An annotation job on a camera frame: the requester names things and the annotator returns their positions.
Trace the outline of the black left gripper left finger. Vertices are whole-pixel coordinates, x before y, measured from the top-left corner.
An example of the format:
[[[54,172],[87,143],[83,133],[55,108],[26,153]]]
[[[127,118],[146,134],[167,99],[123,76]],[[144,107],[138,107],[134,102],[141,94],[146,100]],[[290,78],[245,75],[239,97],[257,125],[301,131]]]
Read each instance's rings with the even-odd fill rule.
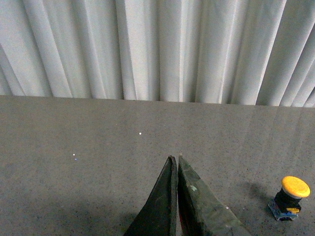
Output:
[[[169,156],[150,195],[125,236],[174,236],[177,222],[178,170]]]

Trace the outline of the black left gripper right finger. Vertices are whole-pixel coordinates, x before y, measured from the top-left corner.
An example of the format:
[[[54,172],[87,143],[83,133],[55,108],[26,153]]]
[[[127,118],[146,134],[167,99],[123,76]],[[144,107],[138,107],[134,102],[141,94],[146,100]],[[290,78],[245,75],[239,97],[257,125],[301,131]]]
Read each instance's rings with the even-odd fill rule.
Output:
[[[184,236],[250,235],[182,156],[178,167],[178,206]]]

